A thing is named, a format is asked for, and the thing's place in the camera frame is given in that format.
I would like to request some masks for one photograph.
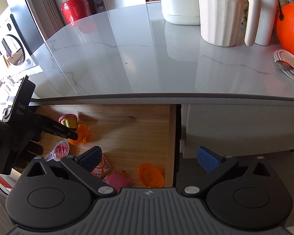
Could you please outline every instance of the orange plastic cookie cutter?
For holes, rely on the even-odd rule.
[[[161,188],[165,184],[162,176],[163,168],[157,168],[153,164],[144,163],[137,168],[140,183],[146,188]]]
[[[88,127],[85,124],[79,124],[77,126],[75,133],[77,133],[78,139],[77,140],[69,139],[69,142],[72,145],[85,144],[87,136],[88,136]]]

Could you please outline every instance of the white mug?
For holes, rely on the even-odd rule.
[[[248,0],[245,43],[255,43],[261,2]],[[213,45],[231,47],[235,44],[243,16],[244,0],[199,0],[200,32]]]

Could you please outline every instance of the pink plush pig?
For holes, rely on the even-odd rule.
[[[122,187],[128,187],[129,183],[132,182],[132,179],[128,179],[118,174],[116,170],[113,170],[112,173],[106,177],[105,182],[115,188],[117,192],[120,192]]]

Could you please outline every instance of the white marble tabletop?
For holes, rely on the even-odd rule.
[[[201,38],[200,26],[166,22],[160,3],[137,5],[62,28],[32,55],[43,71],[30,80],[41,101],[114,94],[294,98],[294,81],[274,65],[280,48],[274,37],[267,47],[247,47],[244,29],[235,46],[217,47]]]

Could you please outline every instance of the metal spoon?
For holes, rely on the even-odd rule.
[[[294,67],[292,65],[290,65],[288,62],[283,61],[283,60],[277,60],[276,61],[276,66],[281,69],[281,70],[294,70]]]

